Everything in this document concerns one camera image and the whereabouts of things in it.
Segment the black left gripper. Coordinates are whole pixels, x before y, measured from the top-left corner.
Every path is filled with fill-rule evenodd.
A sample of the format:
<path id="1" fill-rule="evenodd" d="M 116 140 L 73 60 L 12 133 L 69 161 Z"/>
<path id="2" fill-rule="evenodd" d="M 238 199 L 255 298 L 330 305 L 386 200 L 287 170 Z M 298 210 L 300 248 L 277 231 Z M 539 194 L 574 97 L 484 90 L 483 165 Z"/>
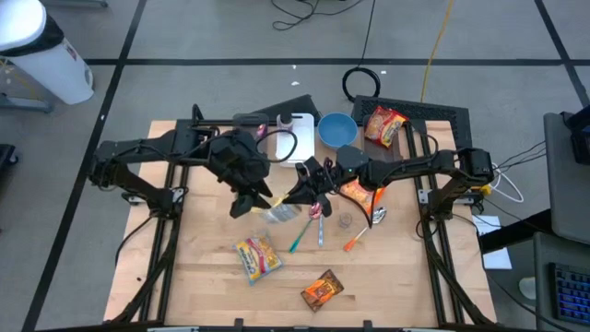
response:
<path id="1" fill-rule="evenodd" d="M 247 214 L 253 205 L 270 209 L 266 197 L 273 197 L 265 182 L 270 163 L 266 154 L 256 148 L 253 136 L 241 129 L 232 129 L 214 136 L 206 143 L 208 148 L 207 169 L 237 194 L 231 203 L 230 216 L 234 219 Z"/>

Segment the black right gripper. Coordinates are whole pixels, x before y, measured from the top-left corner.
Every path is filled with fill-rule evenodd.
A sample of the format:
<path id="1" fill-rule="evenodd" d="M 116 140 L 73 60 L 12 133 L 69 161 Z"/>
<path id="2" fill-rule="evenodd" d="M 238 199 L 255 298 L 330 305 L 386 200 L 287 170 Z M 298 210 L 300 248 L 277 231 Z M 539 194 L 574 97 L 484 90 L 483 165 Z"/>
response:
<path id="1" fill-rule="evenodd" d="M 307 159 L 303 166 L 307 174 L 304 181 L 298 181 L 282 200 L 286 205 L 313 205 L 317 202 L 322 215 L 330 217 L 332 207 L 325 194 L 335 195 L 339 189 L 336 184 L 334 162 L 328 157 L 319 162 L 315 157 Z"/>

